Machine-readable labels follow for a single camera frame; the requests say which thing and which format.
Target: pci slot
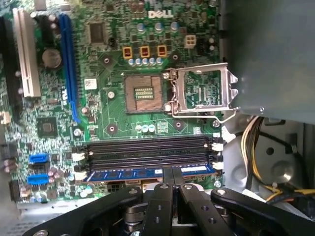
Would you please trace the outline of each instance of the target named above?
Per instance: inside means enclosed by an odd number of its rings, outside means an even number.
[[[67,90],[68,102],[72,108],[74,121],[80,123],[77,113],[77,78],[74,57],[74,46],[72,41],[71,20],[68,15],[60,14],[59,23],[61,30],[61,49],[63,53],[64,77]]]
[[[32,18],[23,9],[13,9],[24,97],[40,97]]]
[[[2,54],[3,60],[8,103],[12,109],[13,120],[15,123],[18,123],[22,111],[22,97],[19,94],[21,82],[19,78],[15,76],[18,70],[18,64],[15,55],[12,25],[11,22],[4,17],[0,17],[0,42],[0,53]]]
[[[211,165],[194,165],[183,166],[182,173],[184,177],[189,176],[207,176],[215,174],[216,171]],[[136,170],[118,170],[118,171],[99,171],[92,172],[85,182],[109,182],[109,181],[128,181],[128,180],[144,180],[157,179],[163,177],[163,170],[156,168],[145,168]]]

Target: integrated circuit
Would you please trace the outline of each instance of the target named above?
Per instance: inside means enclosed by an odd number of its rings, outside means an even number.
[[[89,27],[89,40],[92,45],[99,45],[105,43],[104,23],[95,22],[88,24]]]
[[[55,117],[37,118],[37,134],[40,138],[58,137],[56,118]]]
[[[127,113],[161,111],[163,106],[161,77],[137,75],[125,78]]]

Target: blue ram stick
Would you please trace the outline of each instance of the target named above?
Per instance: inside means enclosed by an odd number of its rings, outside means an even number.
[[[68,95],[68,102],[72,107],[73,119],[80,123],[78,118],[77,103],[77,78],[75,74],[75,58],[74,46],[72,41],[71,20],[68,15],[59,15],[60,31],[61,31],[61,49],[63,53],[64,77]]]
[[[211,175],[216,171],[211,165],[189,165],[182,166],[183,176]],[[147,168],[136,170],[117,170],[92,172],[84,181],[114,181],[114,180],[133,180],[133,179],[153,179],[163,177],[161,168]]]
[[[31,175],[28,176],[27,182],[31,185],[46,184],[49,183],[49,177],[47,174]]]
[[[49,155],[46,153],[41,153],[41,154],[29,156],[29,163],[30,164],[46,163],[48,161],[49,161]]]

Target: solid capacitor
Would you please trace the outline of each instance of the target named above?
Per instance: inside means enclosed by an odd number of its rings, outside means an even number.
[[[157,22],[154,26],[154,28],[156,29],[156,32],[161,33],[163,31],[163,25],[161,22]]]
[[[144,26],[144,23],[137,24],[137,30],[139,33],[144,33],[146,31],[146,27]]]
[[[171,23],[171,30],[173,31],[173,32],[177,32],[178,31],[178,29],[179,29],[179,25],[178,25],[178,23],[177,22],[172,22]]]

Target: metal bracket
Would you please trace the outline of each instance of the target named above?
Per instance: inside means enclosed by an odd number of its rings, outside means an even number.
[[[188,72],[195,74],[203,74],[211,71],[220,71],[221,78],[221,104],[219,105],[198,105],[193,109],[187,107],[185,98],[185,75]],[[170,80],[173,88],[173,97],[169,101],[171,105],[171,113],[173,117],[180,117],[178,114],[182,113],[207,113],[207,112],[218,112],[218,111],[229,111],[235,110],[230,108],[231,101],[238,94],[238,90],[231,87],[231,84],[238,82],[238,79],[227,69],[227,63],[209,64],[202,66],[194,66],[179,69],[169,69],[163,73],[165,79]],[[185,116],[186,118],[195,118],[196,116]],[[203,118],[216,118],[216,116],[202,116]]]

